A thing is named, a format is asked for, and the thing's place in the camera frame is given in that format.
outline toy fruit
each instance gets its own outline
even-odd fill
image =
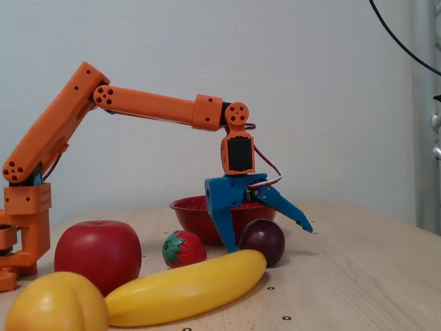
[[[85,277],[55,272],[33,281],[17,297],[5,331],[105,331],[109,313],[98,289]]]
[[[105,298],[110,325],[154,325],[212,310],[251,290],[265,268],[262,253],[241,250],[136,279]]]
[[[207,252],[198,236],[179,230],[169,235],[165,241],[163,258],[165,263],[173,269],[205,261]]]
[[[105,296],[138,278],[141,244],[130,225],[119,221],[86,221],[68,228],[55,250],[55,271],[89,279]]]
[[[258,250],[265,255],[267,266],[276,264],[285,251],[282,229],[269,219],[255,219],[243,230],[240,237],[241,250]]]

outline black cable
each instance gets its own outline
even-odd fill
[[[387,26],[386,22],[384,22],[383,18],[381,17],[380,13],[378,12],[377,7],[375,6],[375,4],[373,3],[373,0],[369,0],[369,2],[371,3],[372,9],[373,11],[377,14],[378,19],[380,20],[381,24],[383,25],[383,27],[386,29],[386,31],[391,35],[392,39],[395,40],[395,42],[415,61],[417,61],[420,65],[426,67],[427,69],[429,69],[430,71],[436,73],[438,76],[441,76],[441,72],[436,70],[435,68],[429,66],[427,63],[423,62],[422,60],[420,60],[419,58],[417,58],[416,55],[414,55],[414,53],[412,53],[410,50],[407,49],[406,46],[404,46],[402,44],[401,41],[398,40],[398,38],[393,34],[393,32],[391,31],[391,29],[389,29],[389,27]]]

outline robotic arm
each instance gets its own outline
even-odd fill
[[[244,201],[268,205],[312,232],[304,214],[282,198],[271,182],[264,183],[266,174],[254,174],[254,140],[246,131],[249,110],[245,104],[200,94],[188,101],[109,84],[104,74],[83,62],[5,162],[2,173],[9,186],[4,188],[5,209],[0,210],[0,292],[14,290],[21,274],[36,272],[38,259],[49,250],[51,188],[44,181],[84,116],[96,107],[110,114],[172,121],[200,130],[226,129],[220,149],[225,176],[207,179],[205,189],[209,215],[228,252],[236,250],[231,208]],[[19,230],[22,250],[12,253]]]
[[[217,131],[227,125],[225,112],[228,109],[233,130],[230,130],[223,142],[225,174],[254,172],[254,146],[252,137],[245,131],[245,122],[249,116],[245,105],[237,103],[234,107],[221,98],[205,95],[198,95],[195,101],[188,101],[118,88],[109,83],[104,74],[90,64],[82,63],[5,162],[5,179],[12,186],[32,185],[38,174],[44,174],[57,157],[66,151],[70,137],[84,116],[95,106],[113,114],[172,121],[210,131]],[[243,135],[247,142],[238,142],[238,135]],[[239,158],[246,154],[246,157],[243,161],[230,164],[230,154]]]

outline toy apple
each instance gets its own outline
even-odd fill
[[[85,221],[68,228],[55,249],[54,269],[81,274],[106,296],[141,270],[141,244],[120,221]]]

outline toy banana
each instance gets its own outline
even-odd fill
[[[262,253],[241,250],[135,279],[105,298],[110,325],[155,325],[212,310],[251,290],[266,266]]]

